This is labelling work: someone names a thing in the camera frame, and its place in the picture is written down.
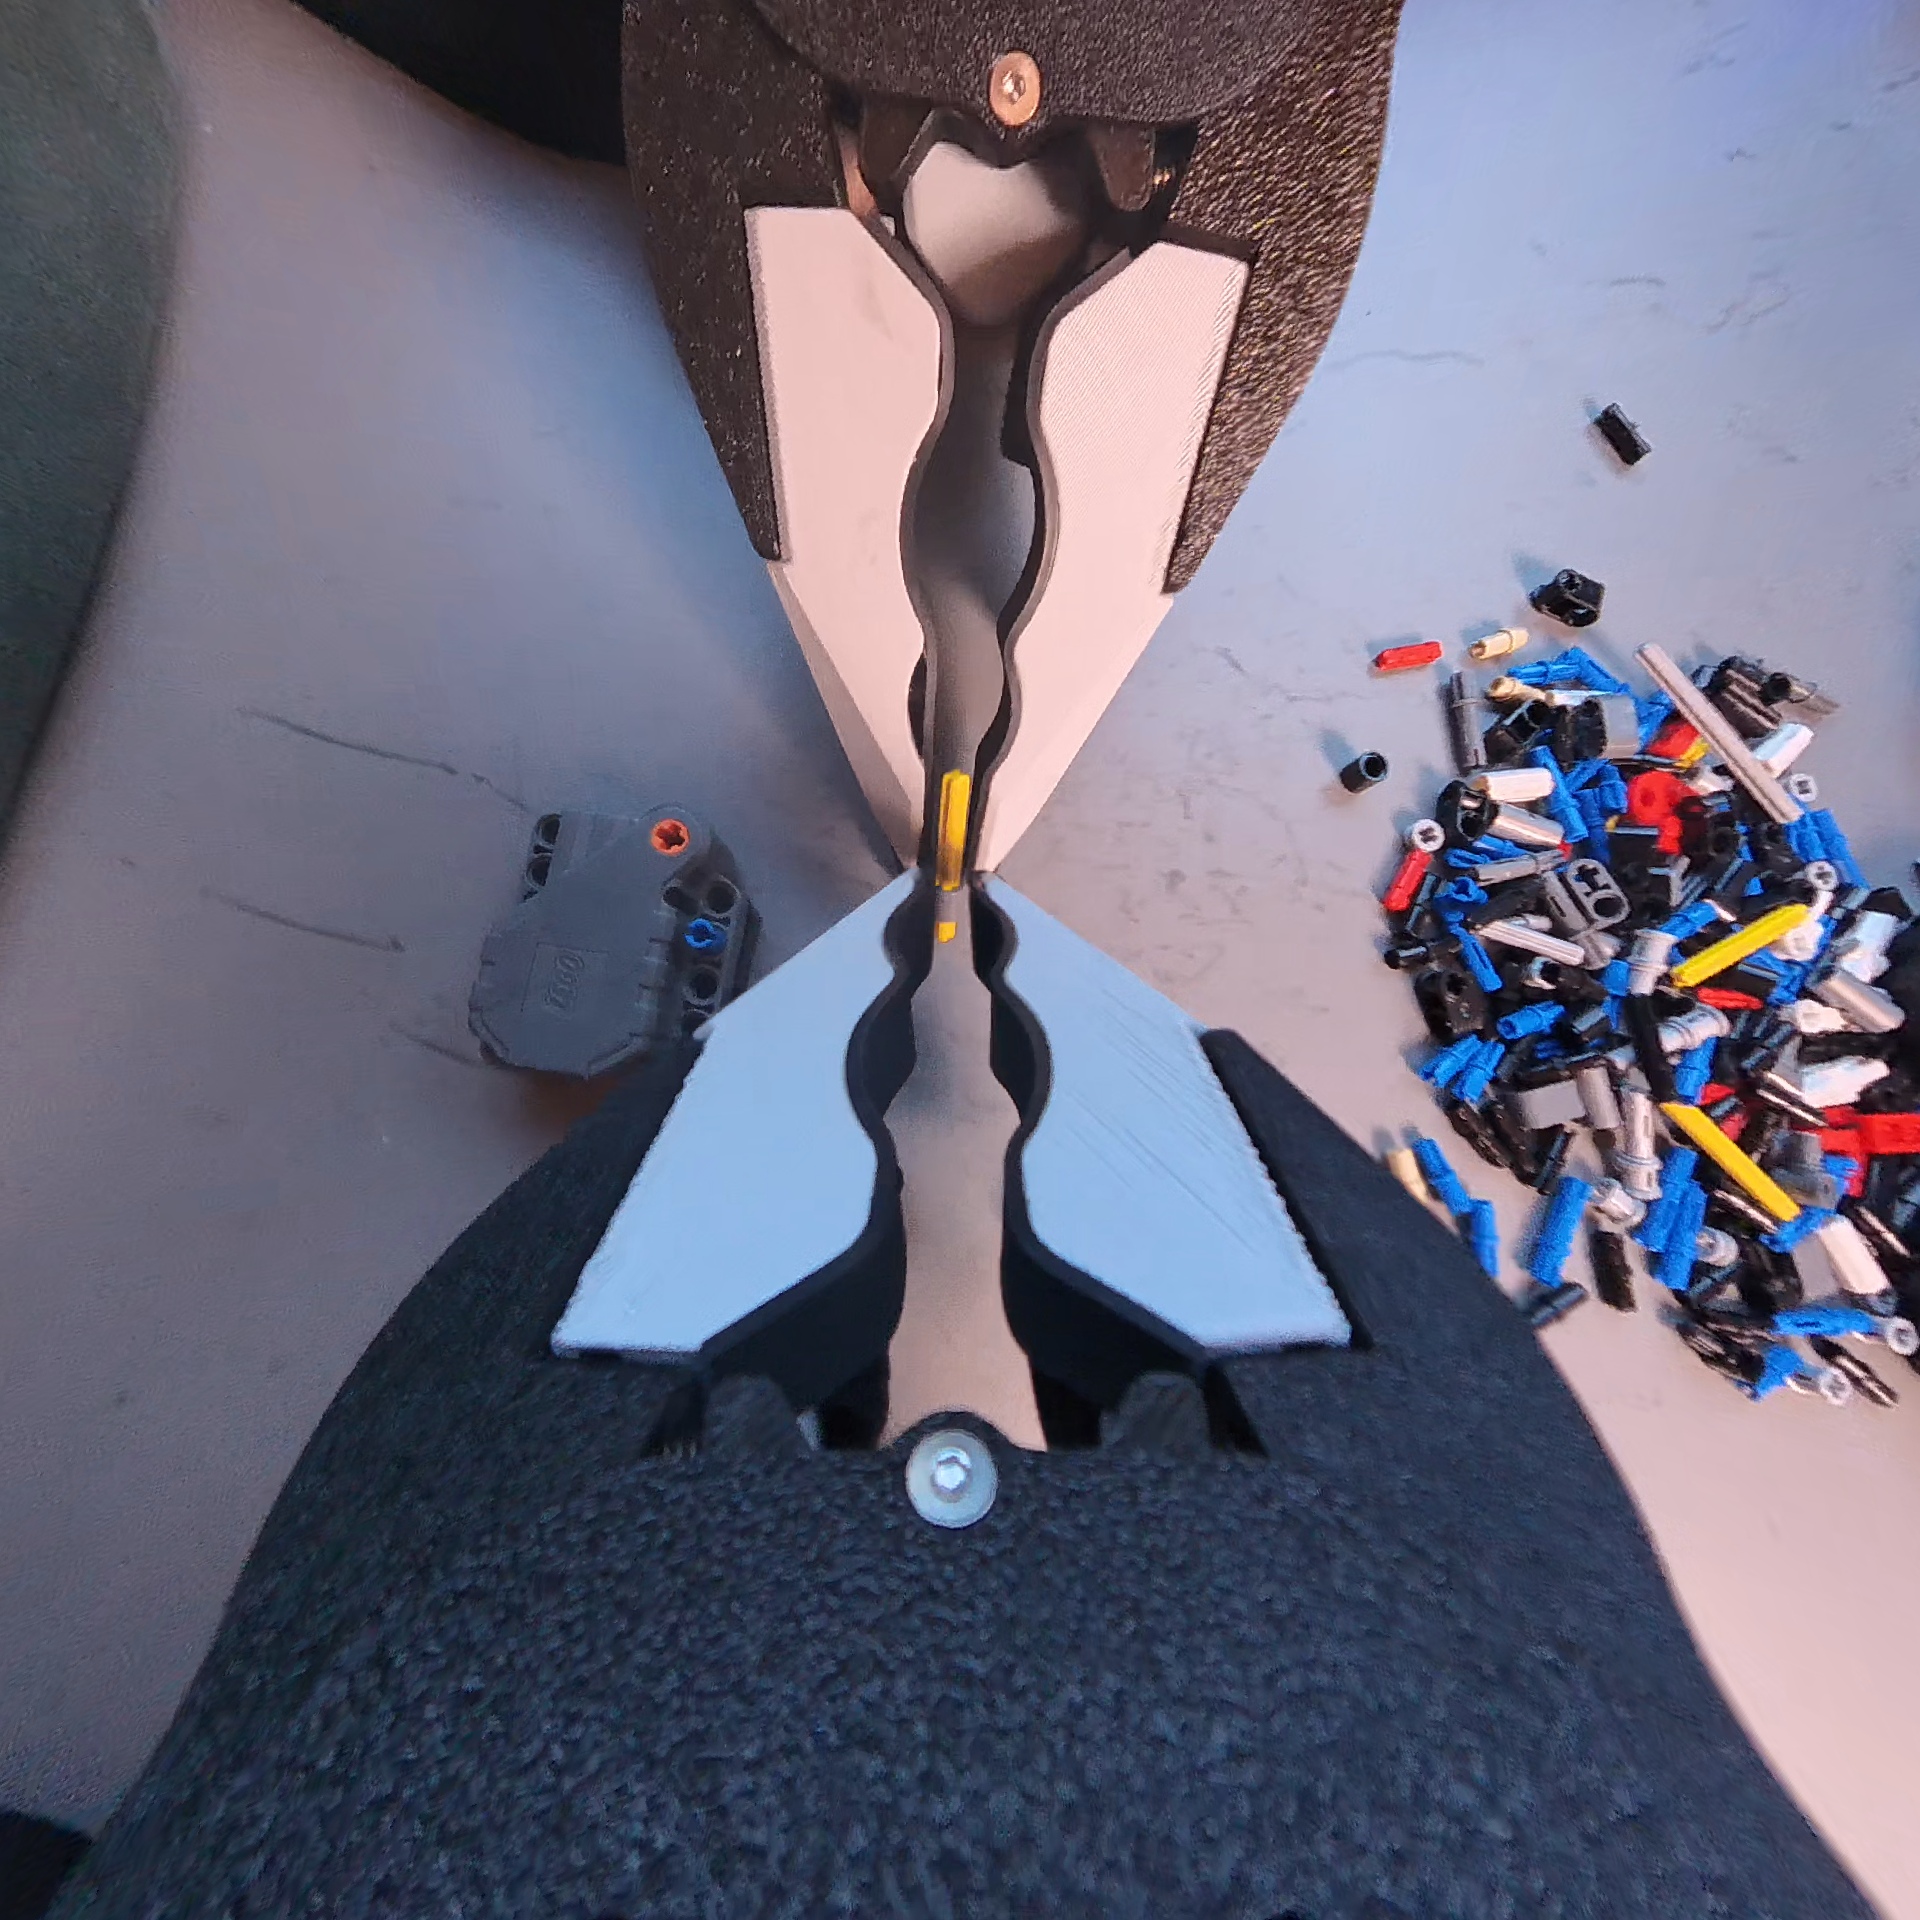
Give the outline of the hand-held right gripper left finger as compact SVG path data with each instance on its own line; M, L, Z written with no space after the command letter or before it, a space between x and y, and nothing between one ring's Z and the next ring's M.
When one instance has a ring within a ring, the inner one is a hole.
M858 1429L881 1429L904 1311L885 1112L915 1068L925 962L932 886L899 873L710 1014L553 1315L563 1358L765 1377L798 1412L850 1408Z

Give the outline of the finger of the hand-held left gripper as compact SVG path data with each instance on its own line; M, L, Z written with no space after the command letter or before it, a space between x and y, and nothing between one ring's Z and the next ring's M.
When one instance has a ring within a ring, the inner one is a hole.
M1016 849L1172 615L1172 554L1238 295L1237 257L1154 243L1102 263L1037 324L1037 571L1002 636L1012 727L975 807L975 860Z
M742 248L780 506L765 571L874 827L920 860L925 625L904 534L950 413L950 313L885 218L850 207L749 207Z

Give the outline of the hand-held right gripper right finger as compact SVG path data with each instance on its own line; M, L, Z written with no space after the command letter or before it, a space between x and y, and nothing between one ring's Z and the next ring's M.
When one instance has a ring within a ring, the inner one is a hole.
M1016 1103L996 1286L1048 1429L1096 1429L1142 1377L1225 1408L1230 1358L1353 1348L1204 1025L996 873L979 985Z

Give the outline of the grey motor block assembly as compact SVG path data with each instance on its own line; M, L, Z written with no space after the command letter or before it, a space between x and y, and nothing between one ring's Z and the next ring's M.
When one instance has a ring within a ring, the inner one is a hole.
M694 1032L754 968L754 905L683 804L548 807L484 935L469 1026L500 1068L599 1079Z

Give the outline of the person's torso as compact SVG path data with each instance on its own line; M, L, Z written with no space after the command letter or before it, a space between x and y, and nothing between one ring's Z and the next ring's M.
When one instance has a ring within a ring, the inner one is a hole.
M136 0L0 9L0 819L132 499L176 257L176 84Z

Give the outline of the pile of small building bricks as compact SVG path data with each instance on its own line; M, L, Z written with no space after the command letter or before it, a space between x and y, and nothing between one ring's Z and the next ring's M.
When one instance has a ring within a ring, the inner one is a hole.
M1451 779L1401 836L1380 962L1440 1122L1531 1197L1531 1331L1642 1286L1765 1408L1914 1372L1914 898L1810 748L1830 694L1760 656L1603 661L1603 579L1531 579L1440 686Z

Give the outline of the grey desk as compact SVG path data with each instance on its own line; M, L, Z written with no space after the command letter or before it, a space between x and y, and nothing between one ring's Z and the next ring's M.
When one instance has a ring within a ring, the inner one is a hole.
M326 1399L578 1112L469 1042L530 807L694 804L780 962L881 886L619 172L293 9L156 9L159 394L3 846L3 1808L101 1823ZM1403 9L1353 295L1012 886L1344 1135L1438 1135L1375 962L1446 774L1401 636L1607 586L1760 656L1914 860L1914 9Z

